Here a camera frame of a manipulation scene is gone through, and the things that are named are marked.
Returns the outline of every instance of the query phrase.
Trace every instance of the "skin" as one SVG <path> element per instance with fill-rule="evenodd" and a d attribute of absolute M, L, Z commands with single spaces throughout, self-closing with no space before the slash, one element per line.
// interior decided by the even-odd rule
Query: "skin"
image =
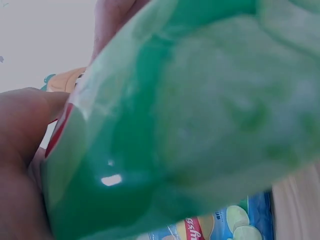
<path fill-rule="evenodd" d="M 92 62 L 148 0 L 98 0 Z M 40 185 L 39 145 L 68 94 L 33 88 L 0 94 L 0 239 L 53 240 Z"/>

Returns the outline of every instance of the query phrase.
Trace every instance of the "green plastic bag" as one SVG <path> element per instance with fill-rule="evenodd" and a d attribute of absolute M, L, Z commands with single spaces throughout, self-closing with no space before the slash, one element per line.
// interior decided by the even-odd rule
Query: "green plastic bag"
<path fill-rule="evenodd" d="M 87 70 L 54 131 L 42 179 L 56 239 L 137 236 L 316 160 L 319 7 L 152 0 Z"/>

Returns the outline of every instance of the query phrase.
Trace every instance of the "wooden surface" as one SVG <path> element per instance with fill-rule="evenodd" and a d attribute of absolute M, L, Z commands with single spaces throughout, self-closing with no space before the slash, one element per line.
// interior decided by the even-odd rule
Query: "wooden surface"
<path fill-rule="evenodd" d="M 320 239 L 320 162 L 272 188 L 276 240 Z"/>

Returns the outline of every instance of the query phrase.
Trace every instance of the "blue snack package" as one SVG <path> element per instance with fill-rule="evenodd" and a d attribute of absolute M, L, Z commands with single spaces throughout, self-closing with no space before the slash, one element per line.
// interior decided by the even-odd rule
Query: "blue snack package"
<path fill-rule="evenodd" d="M 247 197 L 206 216 L 144 234 L 138 240 L 274 240 L 269 192 Z"/>

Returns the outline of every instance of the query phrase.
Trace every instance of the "white wall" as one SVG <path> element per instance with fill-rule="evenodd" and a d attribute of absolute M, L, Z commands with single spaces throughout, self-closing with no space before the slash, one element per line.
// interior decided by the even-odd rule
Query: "white wall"
<path fill-rule="evenodd" d="M 0 92 L 88 64 L 94 0 L 11 0 L 0 11 Z"/>

